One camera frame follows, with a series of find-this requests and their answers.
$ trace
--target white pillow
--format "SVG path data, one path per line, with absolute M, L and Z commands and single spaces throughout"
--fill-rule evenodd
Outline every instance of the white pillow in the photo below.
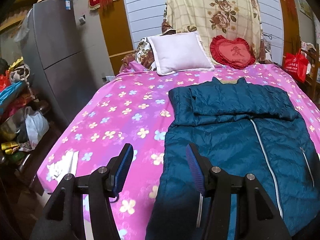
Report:
M 214 66 L 207 57 L 197 31 L 149 37 L 157 73 L 169 75 L 177 71 L 212 71 Z

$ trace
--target bedsheet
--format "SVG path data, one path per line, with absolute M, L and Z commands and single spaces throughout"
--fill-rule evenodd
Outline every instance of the bedsheet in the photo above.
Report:
M 291 76 L 275 65 L 251 65 L 244 70 L 216 66 L 214 72 L 188 71 L 168 76 L 158 76 L 154 71 L 122 73 L 96 92 L 53 146 L 37 173 L 44 189 L 52 192 L 57 186 L 52 172 L 59 172 L 59 166 L 52 167 L 66 152 L 79 151 L 76 176 L 83 176 L 106 165 L 120 153 L 124 143 L 131 143 L 132 165 L 119 200 L 111 207 L 121 239 L 144 239 L 163 170 L 164 136 L 174 119 L 168 91 L 210 81 L 212 77 L 244 77 L 253 84 L 285 90 L 320 152 L 319 110 Z M 89 220 L 88 196 L 84 196 L 83 204 L 84 217 Z

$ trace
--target red shopping bag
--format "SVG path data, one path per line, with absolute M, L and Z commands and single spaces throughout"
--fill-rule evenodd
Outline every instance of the red shopping bag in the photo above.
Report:
M 301 50 L 299 49 L 296 55 L 287 53 L 284 62 L 284 70 L 289 73 L 293 79 L 304 83 L 308 63 L 309 61 L 301 54 Z

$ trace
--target red heart-shaped pillow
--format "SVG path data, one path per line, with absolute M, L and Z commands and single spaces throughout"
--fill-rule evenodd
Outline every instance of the red heart-shaped pillow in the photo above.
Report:
M 236 69 L 244 69 L 255 62 L 250 53 L 249 44 L 241 38 L 227 40 L 222 35 L 214 37 L 210 44 L 210 52 L 214 60 Z

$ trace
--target floral curtain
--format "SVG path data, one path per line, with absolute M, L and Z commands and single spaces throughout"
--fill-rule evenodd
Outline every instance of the floral curtain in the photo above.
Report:
M 256 0 L 167 0 L 167 4 L 168 23 L 177 33 L 197 30 L 209 58 L 210 43 L 218 35 L 245 39 L 259 57 L 262 29 Z

